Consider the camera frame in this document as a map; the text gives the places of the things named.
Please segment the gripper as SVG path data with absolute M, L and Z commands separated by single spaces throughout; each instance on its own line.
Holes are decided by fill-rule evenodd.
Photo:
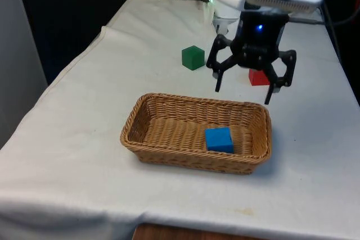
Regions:
M 269 81 L 265 105 L 269 104 L 274 92 L 279 92 L 282 87 L 290 87 L 295 71 L 296 51 L 278 50 L 282 31 L 288 22 L 287 14 L 243 11 L 233 41 L 218 34 L 206 62 L 206 67 L 212 69 L 213 77 L 217 80 L 215 91 L 220 91 L 224 72 L 235 65 L 262 69 Z M 218 62 L 218 52 L 231 45 L 232 55 L 225 61 Z M 286 66 L 286 71 L 281 77 L 276 74 L 272 66 L 278 58 Z

